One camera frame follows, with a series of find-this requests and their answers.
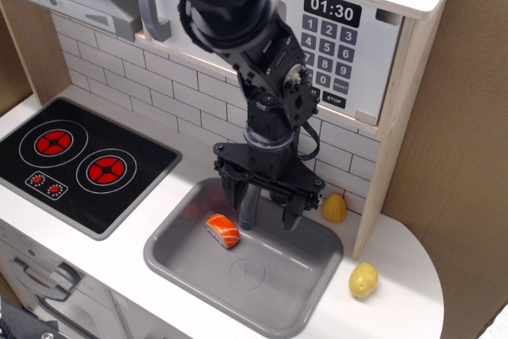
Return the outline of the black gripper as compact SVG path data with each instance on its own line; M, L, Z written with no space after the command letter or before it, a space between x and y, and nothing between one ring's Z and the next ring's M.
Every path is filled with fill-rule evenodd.
M325 181L312 172L290 149L281 151L254 148L248 144L217 143L215 170L228 204L238 209L248 185L284 195L283 224L294 231L305 209L318 208Z

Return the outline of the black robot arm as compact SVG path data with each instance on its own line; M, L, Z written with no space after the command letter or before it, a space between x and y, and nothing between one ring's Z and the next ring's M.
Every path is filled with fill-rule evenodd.
M280 17L276 0L179 0L183 28L194 44L237 73L248 116L244 143L214 146L215 168L242 228L256 224L261 191L283 206L285 229L319 206L324 181L298 153L301 131L318 111L303 50Z

